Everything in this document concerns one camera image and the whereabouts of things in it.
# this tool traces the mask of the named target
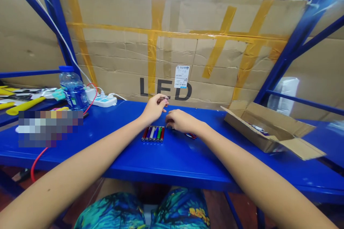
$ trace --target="red cable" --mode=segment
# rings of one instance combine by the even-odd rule
[[[87,113],[87,111],[90,109],[91,105],[93,104],[93,102],[95,101],[95,99],[96,99],[96,97],[97,97],[97,95],[98,95],[98,90],[97,90],[96,85],[94,85],[93,83],[89,83],[89,84],[87,84],[87,86],[90,85],[90,84],[92,84],[92,85],[94,86],[94,88],[96,89],[96,95],[94,96],[94,99],[93,99],[92,103],[89,105],[89,107],[88,107],[88,108],[86,109],[86,111],[83,113],[84,115],[85,115],[85,114]],[[46,147],[45,149],[43,149],[43,151],[38,155],[38,157],[35,159],[35,161],[34,161],[33,164],[32,164],[31,171],[30,171],[30,175],[31,175],[31,180],[32,180],[32,182],[36,182],[35,173],[34,173],[36,164],[37,164],[38,160],[41,158],[41,156],[44,154],[44,152],[45,152],[47,149],[48,149],[48,147]]]

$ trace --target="barcode label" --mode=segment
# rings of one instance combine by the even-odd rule
[[[176,67],[175,88],[186,88],[190,66],[178,65]]]

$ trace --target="floral shorts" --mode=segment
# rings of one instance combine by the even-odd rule
[[[210,228],[204,194],[199,189],[177,188],[152,210],[151,229]],[[142,229],[143,205],[135,195],[114,193],[87,207],[74,229]]]

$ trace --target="plastic bag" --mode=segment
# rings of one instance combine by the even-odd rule
[[[299,82],[300,80],[298,78],[284,77],[278,82],[274,91],[295,97]],[[293,100],[289,100],[275,95],[270,95],[267,107],[272,110],[275,110],[278,113],[289,116],[293,109],[293,105]]]

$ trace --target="blue metal shelf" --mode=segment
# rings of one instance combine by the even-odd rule
[[[45,10],[36,2],[36,0],[26,0],[26,1],[37,12],[37,14],[42,18],[42,20],[49,26],[49,28],[56,34],[66,65],[73,66],[75,72],[78,73],[81,78],[80,71],[76,65],[77,64],[76,57],[75,57],[74,49],[72,46],[71,38],[68,32],[68,28],[66,25],[66,21],[63,15],[60,1],[59,0],[45,0],[47,10],[48,10],[49,15],[51,16],[51,19],[49,15],[45,12]],[[295,60],[297,57],[299,57],[300,55],[302,55],[303,53],[311,49],[313,46],[318,44],[320,41],[322,41],[323,39],[325,39],[330,34],[332,34],[333,32],[335,32],[336,30],[338,30],[340,27],[344,25],[344,16],[342,16],[333,24],[328,26],[324,31],[320,32],[312,40],[310,40],[309,42],[305,44],[307,37],[310,35],[315,25],[322,17],[323,13],[326,10],[326,7],[332,4],[332,1],[333,0],[312,0],[312,4],[315,4],[315,5],[307,6],[301,20],[299,21],[294,32],[292,33],[283,52],[281,53],[281,56],[277,60],[268,78],[266,79],[265,83],[260,89],[255,99],[256,103],[265,104],[267,102],[269,95],[273,94],[273,95],[291,99],[303,104],[307,104],[312,107],[316,107],[316,108],[320,108],[329,112],[344,115],[344,110],[340,110],[338,108],[329,107],[329,106],[315,103],[312,101],[308,101],[305,99],[290,97],[290,96],[280,94],[278,92],[274,92],[274,88],[276,87],[279,80],[283,77],[284,73],[287,71],[288,67],[290,66],[293,60]],[[67,45],[64,43],[62,37],[60,36],[59,31],[62,34],[63,38],[65,39],[66,44],[70,48],[72,52],[72,56],[70,55],[68,51]],[[11,77],[54,74],[54,73],[59,73],[59,70],[39,70],[39,71],[0,73],[0,78],[11,78]],[[21,190],[17,189],[16,194],[19,194],[20,192]],[[225,193],[225,196],[229,202],[229,205],[234,214],[234,217],[236,221],[238,222],[239,218],[234,210],[233,204],[231,203],[228,194]],[[263,228],[264,227],[264,214],[260,210],[257,210],[257,214],[258,214],[259,228]],[[238,222],[238,227],[242,228],[240,221]]]

